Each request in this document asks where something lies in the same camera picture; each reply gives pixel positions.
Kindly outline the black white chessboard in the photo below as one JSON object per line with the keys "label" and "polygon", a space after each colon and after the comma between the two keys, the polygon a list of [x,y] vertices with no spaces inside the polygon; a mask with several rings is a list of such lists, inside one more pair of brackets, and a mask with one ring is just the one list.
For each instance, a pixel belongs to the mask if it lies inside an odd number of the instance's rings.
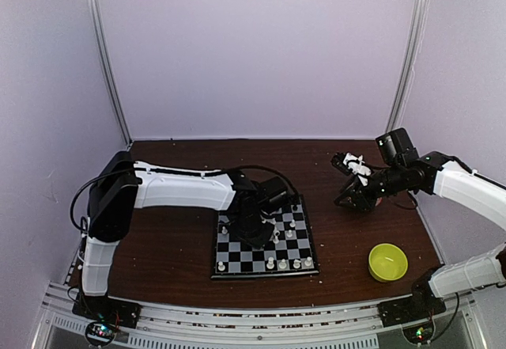
{"label": "black white chessboard", "polygon": [[[296,220],[295,227],[290,226],[293,219]],[[219,213],[213,233],[210,278],[212,280],[259,279],[318,275],[319,263],[304,197],[300,196],[297,205],[284,206],[272,214],[269,222],[274,225],[274,233],[263,248],[256,249],[231,238],[229,232],[226,235],[222,234],[222,226],[228,230],[228,218],[224,213]],[[291,238],[285,237],[286,230],[293,231]],[[311,268],[304,266],[304,260],[307,257],[312,258]],[[287,268],[280,270],[278,262],[282,259],[286,260]],[[300,261],[300,268],[293,268],[294,260]],[[225,264],[224,271],[217,269],[220,261]]]}

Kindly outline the white bishop chess piece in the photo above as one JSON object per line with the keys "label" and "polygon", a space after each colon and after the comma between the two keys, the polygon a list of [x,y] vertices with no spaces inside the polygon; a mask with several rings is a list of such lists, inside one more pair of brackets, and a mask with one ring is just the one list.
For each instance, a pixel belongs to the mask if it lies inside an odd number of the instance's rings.
{"label": "white bishop chess piece", "polygon": [[278,269],[283,270],[287,268],[287,263],[285,259],[282,259],[278,262]]}

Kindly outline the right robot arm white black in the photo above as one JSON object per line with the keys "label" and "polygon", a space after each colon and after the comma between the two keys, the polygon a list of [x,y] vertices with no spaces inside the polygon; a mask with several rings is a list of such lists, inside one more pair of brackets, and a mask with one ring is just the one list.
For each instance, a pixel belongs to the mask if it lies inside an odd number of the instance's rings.
{"label": "right robot arm white black", "polygon": [[359,154],[337,152],[331,164],[348,176],[335,205],[373,211],[381,199],[410,192],[447,261],[413,285],[410,317],[422,318],[436,298],[505,285],[505,186],[462,159],[440,151],[419,154],[404,128],[376,138],[383,160],[374,166]]}

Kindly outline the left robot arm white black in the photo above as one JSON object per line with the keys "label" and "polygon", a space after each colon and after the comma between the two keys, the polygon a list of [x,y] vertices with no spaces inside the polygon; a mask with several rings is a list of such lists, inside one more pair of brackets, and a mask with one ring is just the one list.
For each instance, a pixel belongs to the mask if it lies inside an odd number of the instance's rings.
{"label": "left robot arm white black", "polygon": [[98,321],[114,312],[108,278],[116,247],[127,236],[136,209],[197,207],[222,212],[232,237],[252,248],[263,248],[274,234],[267,219],[284,206],[299,201],[289,178],[274,169],[272,178],[250,179],[241,165],[229,169],[175,169],[135,161],[129,152],[117,152],[96,178],[82,186],[89,191],[81,270],[84,309]]}

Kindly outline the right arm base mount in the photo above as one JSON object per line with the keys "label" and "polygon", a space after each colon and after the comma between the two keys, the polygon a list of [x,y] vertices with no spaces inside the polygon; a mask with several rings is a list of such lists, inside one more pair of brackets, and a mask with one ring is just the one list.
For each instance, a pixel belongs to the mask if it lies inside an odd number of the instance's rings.
{"label": "right arm base mount", "polygon": [[434,297],[411,295],[377,306],[382,325],[402,326],[404,337],[413,344],[428,344],[436,337],[434,317],[446,311],[445,303]]}

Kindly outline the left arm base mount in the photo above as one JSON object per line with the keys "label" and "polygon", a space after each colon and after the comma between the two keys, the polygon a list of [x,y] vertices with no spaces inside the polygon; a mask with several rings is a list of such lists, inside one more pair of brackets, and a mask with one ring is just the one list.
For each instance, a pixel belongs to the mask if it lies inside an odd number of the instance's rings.
{"label": "left arm base mount", "polygon": [[114,341],[122,328],[136,328],[141,306],[138,303],[78,294],[72,312],[89,319],[85,338],[94,347],[103,347]]}

